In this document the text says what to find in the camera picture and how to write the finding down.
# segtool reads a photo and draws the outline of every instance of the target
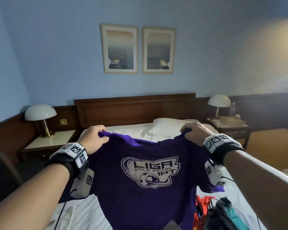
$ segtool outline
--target wooden headboard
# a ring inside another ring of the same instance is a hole
[[[192,119],[195,93],[135,97],[76,99],[83,128],[152,123],[157,118]]]

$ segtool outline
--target hand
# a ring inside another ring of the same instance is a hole
[[[190,140],[190,141],[192,141],[193,143],[196,143],[199,146],[203,145],[203,142],[205,141],[205,139],[207,137],[213,135],[212,131],[210,131],[203,124],[200,124],[200,123],[186,123],[180,129],[180,132],[185,131],[187,128],[192,129],[192,131],[189,131],[189,132],[185,133],[184,137],[187,140]]]
[[[100,147],[109,141],[109,137],[100,138],[98,132],[108,131],[104,125],[90,126],[84,134],[79,138],[78,143],[85,147],[88,155],[96,152]]]

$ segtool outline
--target red cloth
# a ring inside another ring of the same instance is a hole
[[[201,199],[198,195],[196,196],[195,206],[196,209],[200,212],[200,218],[195,211],[193,219],[193,230],[203,230],[203,226],[209,209],[208,204],[213,198],[215,199],[215,197],[212,196],[205,196]]]

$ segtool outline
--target gold light switch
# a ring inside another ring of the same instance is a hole
[[[60,119],[60,124],[61,125],[67,125],[67,120],[66,119]]]

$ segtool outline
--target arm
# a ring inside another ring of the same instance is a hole
[[[187,123],[191,128],[186,139],[202,146],[213,133],[200,123]],[[288,229],[288,177],[243,151],[231,151],[224,166],[240,191],[269,230]]]
[[[79,139],[87,154],[96,152],[109,138],[98,136],[102,125],[90,127]],[[69,171],[52,164],[0,203],[0,229],[45,229],[69,180]]]

